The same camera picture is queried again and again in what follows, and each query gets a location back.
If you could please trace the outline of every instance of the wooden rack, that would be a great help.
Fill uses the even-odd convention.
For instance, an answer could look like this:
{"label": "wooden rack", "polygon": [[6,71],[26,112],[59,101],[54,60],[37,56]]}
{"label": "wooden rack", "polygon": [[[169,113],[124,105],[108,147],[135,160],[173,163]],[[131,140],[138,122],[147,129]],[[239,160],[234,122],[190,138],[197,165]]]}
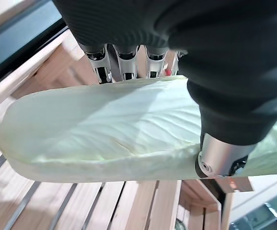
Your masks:
{"label": "wooden rack", "polygon": [[[0,120],[24,95],[97,84],[69,31],[0,82]],[[221,204],[200,180],[40,183],[18,175],[0,153],[0,230],[219,230]]]}

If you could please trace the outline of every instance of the wooden surface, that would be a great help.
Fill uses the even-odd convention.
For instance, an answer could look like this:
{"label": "wooden surface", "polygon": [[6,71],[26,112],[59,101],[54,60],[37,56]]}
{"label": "wooden surface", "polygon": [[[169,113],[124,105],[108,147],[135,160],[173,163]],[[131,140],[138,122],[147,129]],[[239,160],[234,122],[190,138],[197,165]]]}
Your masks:
{"label": "wooden surface", "polygon": [[230,213],[232,209],[234,193],[227,193],[224,203],[224,211],[222,213],[221,230],[229,230]]}

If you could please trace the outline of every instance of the robotic hand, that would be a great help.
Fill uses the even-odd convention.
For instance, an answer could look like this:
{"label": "robotic hand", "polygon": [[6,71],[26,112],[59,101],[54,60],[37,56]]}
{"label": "robotic hand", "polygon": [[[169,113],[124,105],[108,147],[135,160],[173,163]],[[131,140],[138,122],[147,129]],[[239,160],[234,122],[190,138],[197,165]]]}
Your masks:
{"label": "robotic hand", "polygon": [[100,83],[111,82],[106,44],[124,80],[137,76],[139,45],[147,77],[158,77],[168,48],[173,74],[201,112],[200,177],[231,176],[277,121],[277,1],[54,0]]}

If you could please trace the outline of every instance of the wooden frame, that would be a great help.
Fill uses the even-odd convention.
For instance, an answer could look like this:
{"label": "wooden frame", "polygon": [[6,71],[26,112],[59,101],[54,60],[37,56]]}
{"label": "wooden frame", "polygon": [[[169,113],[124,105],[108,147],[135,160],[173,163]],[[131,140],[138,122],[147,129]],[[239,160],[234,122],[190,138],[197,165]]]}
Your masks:
{"label": "wooden frame", "polygon": [[221,203],[200,180],[182,181],[177,218],[195,230],[220,230]]}

